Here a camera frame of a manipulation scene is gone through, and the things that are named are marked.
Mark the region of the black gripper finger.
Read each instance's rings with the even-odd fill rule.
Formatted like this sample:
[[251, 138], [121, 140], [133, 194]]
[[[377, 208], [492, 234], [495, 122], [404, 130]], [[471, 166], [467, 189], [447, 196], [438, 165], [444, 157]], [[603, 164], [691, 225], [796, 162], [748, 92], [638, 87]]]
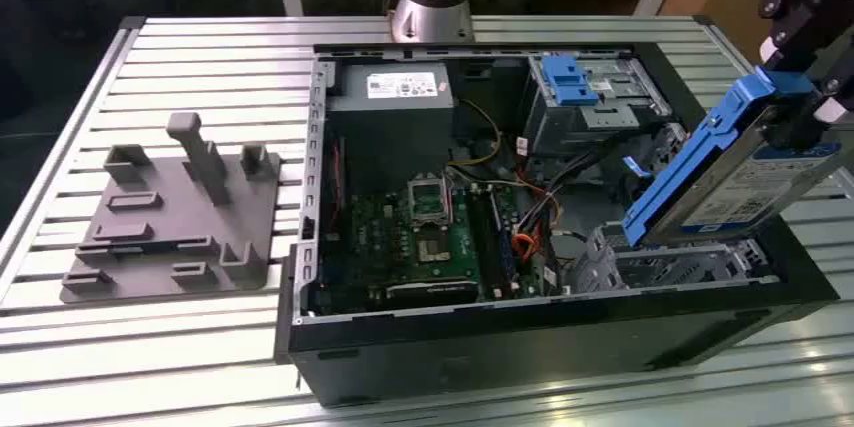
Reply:
[[811, 16], [802, 8], [803, 0], [760, 0], [759, 16], [771, 21], [771, 29], [760, 44], [759, 54], [767, 70], [798, 71], [804, 54], [802, 29]]
[[811, 16], [802, 29], [804, 54], [799, 72], [812, 91], [794, 102], [770, 127], [778, 148], [808, 148], [833, 126], [853, 123], [853, 0], [803, 0]]

